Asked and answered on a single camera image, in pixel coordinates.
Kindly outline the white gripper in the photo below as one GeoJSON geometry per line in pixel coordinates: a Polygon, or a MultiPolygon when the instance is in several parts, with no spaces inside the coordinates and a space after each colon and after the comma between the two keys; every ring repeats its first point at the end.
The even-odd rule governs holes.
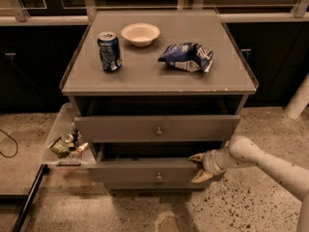
{"type": "Polygon", "coordinates": [[[218,150],[211,150],[205,153],[198,153],[193,156],[190,156],[188,159],[190,161],[202,162],[205,170],[201,169],[192,179],[193,184],[203,183],[213,175],[219,175],[225,172],[224,168],[221,168],[217,163],[216,158],[221,157],[221,154],[218,150]]]}

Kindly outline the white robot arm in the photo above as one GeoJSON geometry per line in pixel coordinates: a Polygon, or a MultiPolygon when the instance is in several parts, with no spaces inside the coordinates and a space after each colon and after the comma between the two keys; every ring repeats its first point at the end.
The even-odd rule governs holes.
{"type": "Polygon", "coordinates": [[[309,232],[309,170],[263,151],[252,140],[235,136],[226,147],[198,153],[188,158],[201,162],[202,168],[192,178],[202,183],[230,168],[257,166],[301,202],[296,232],[309,232]]]}

